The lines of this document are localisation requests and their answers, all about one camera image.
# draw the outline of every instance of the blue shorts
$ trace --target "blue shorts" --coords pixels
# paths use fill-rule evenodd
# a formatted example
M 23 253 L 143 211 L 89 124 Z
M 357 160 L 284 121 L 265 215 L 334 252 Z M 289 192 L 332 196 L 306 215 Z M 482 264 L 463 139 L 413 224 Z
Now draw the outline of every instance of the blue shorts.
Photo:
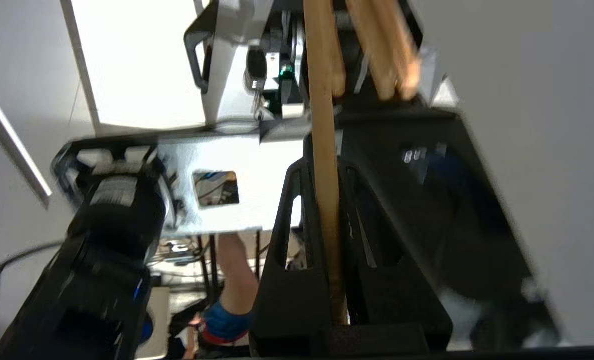
M 252 314 L 235 315 L 227 312 L 217 301 L 203 313 L 205 328 L 201 333 L 204 340 L 215 345 L 233 343 L 248 333 Z

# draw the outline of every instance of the white wall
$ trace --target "white wall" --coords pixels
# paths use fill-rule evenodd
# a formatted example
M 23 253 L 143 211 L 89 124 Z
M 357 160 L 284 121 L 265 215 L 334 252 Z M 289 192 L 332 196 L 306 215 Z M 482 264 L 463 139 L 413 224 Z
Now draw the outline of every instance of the white wall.
M 523 249 L 594 344 L 594 0 L 413 0 Z
M 70 137 L 92 127 L 70 40 L 56 0 L 0 0 L 0 105 L 53 189 L 48 210 L 0 148 L 0 261 L 63 237 L 72 212 L 48 170 Z M 0 334 L 15 316 L 49 253 L 4 272 Z

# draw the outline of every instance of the rectangular cutout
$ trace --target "rectangular cutout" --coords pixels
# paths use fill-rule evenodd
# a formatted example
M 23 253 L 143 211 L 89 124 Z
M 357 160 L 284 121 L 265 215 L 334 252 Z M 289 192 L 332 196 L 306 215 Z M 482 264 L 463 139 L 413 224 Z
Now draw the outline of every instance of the rectangular cutout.
M 192 174 L 199 207 L 239 203 L 237 174 L 234 171 L 204 171 Z

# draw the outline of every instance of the person's leg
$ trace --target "person's leg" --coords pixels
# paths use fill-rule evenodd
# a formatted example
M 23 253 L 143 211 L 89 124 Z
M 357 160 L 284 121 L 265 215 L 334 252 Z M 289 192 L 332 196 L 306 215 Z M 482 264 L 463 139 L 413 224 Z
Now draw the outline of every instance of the person's leg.
M 217 243 L 217 264 L 224 275 L 219 302 L 231 314 L 247 314 L 255 303 L 258 282 L 248 266 L 246 247 L 236 233 L 220 234 Z

